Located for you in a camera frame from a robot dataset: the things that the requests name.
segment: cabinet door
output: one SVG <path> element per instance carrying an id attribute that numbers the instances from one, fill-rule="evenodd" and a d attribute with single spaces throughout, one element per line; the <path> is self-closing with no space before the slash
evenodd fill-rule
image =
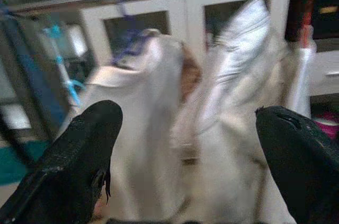
<path id="1" fill-rule="evenodd" d="M 188 44 L 200 64 L 203 63 L 204 55 L 206 54 L 206 32 L 209 31 L 211 21 L 220 21 L 217 25 L 221 27 L 246 1 L 248 0 L 186 0 Z M 271 12 L 273 26 L 283 37 L 289 0 L 265 1 Z"/>
<path id="2" fill-rule="evenodd" d="M 109 64 L 123 30 L 128 30 L 121 5 L 104 5 L 81 10 L 83 26 L 99 66 Z M 137 28 L 156 28 L 179 40 L 186 40 L 185 0 L 146 0 L 123 4 L 134 15 Z"/>

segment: hanging laundry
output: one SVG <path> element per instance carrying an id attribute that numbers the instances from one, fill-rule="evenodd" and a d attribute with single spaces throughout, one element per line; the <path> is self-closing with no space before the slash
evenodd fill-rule
<path id="1" fill-rule="evenodd" d="M 196 149 L 201 221 L 252 223 L 267 169 L 256 129 L 259 106 L 281 105 L 290 52 L 264 0 L 244 5 L 207 57 L 205 74 L 177 118 L 174 142 Z"/>
<path id="2" fill-rule="evenodd" d="M 109 217 L 120 220 L 168 219 L 184 200 L 181 160 L 170 146 L 170 127 L 181 100 L 182 44 L 156 30 L 146 31 L 154 37 L 143 52 L 98 68 L 80 96 L 81 109 L 68 117 L 101 100 L 121 106 L 109 202 Z"/>

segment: pink object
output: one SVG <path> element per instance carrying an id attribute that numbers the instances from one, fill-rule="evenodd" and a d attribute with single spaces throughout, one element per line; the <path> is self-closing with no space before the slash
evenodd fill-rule
<path id="1" fill-rule="evenodd" d="M 339 131 L 339 120 L 334 113 L 326 112 L 313 120 L 331 139 L 336 139 L 336 135 Z"/>

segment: teal floor mat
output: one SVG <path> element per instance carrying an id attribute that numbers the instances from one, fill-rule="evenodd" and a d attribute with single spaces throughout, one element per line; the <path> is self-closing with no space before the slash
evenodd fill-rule
<path id="1" fill-rule="evenodd" d="M 27 142 L 23 147 L 35 160 L 41 157 L 48 147 L 47 142 Z M 6 185 L 21 181 L 27 170 L 17 158 L 11 147 L 0 148 L 0 185 Z"/>

